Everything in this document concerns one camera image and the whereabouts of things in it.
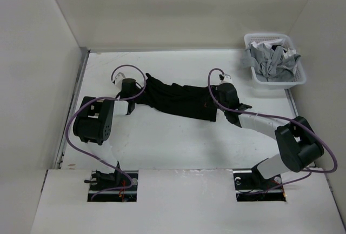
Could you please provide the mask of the black tank top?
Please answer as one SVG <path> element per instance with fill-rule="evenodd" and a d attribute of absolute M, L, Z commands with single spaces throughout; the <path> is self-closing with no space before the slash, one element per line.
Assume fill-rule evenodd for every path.
<path fill-rule="evenodd" d="M 147 105 L 170 115 L 215 122 L 217 108 L 207 87 L 165 84 L 149 73 L 146 74 L 144 92 L 135 99 L 137 104 Z"/>

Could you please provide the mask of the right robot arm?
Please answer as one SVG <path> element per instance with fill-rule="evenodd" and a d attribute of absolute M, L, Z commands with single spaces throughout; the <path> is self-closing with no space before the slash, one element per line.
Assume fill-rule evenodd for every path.
<path fill-rule="evenodd" d="M 308 121 L 301 116 L 284 119 L 250 112 L 250 105 L 239 101 L 231 83 L 208 86 L 211 99 L 227 121 L 239 128 L 254 130 L 276 141 L 278 153 L 251 168 L 247 183 L 254 189 L 267 186 L 275 177 L 286 172 L 301 172 L 324 155 L 324 147 Z"/>

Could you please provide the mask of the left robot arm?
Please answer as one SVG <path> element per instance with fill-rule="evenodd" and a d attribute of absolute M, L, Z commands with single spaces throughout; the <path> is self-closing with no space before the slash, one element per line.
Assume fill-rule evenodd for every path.
<path fill-rule="evenodd" d="M 135 79 L 123 79 L 121 90 L 115 97 L 90 97 L 82 99 L 81 106 L 69 123 L 73 134 L 86 144 L 103 145 L 111 134 L 114 116 L 130 115 L 136 98 L 144 93 Z"/>

